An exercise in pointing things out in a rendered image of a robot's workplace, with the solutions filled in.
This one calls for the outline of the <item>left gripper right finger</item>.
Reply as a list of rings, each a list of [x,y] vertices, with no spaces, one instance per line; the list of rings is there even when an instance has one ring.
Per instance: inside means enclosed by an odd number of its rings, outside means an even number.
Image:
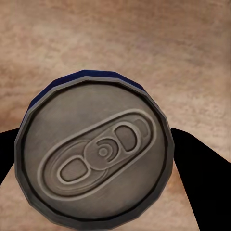
[[[231,231],[231,163],[190,133],[170,130],[174,161],[200,231]]]

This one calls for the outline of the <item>can of soda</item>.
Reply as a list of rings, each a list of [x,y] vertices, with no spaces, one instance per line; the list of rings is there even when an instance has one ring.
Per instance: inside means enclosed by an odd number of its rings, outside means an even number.
[[[53,224],[111,231],[160,198],[174,150],[167,116],[139,83],[83,70],[31,101],[14,172],[27,202]]]

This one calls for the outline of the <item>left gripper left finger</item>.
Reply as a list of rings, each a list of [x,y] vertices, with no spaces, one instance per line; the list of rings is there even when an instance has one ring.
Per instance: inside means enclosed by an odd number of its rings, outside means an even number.
[[[14,141],[19,128],[0,133],[0,185],[14,164]]]

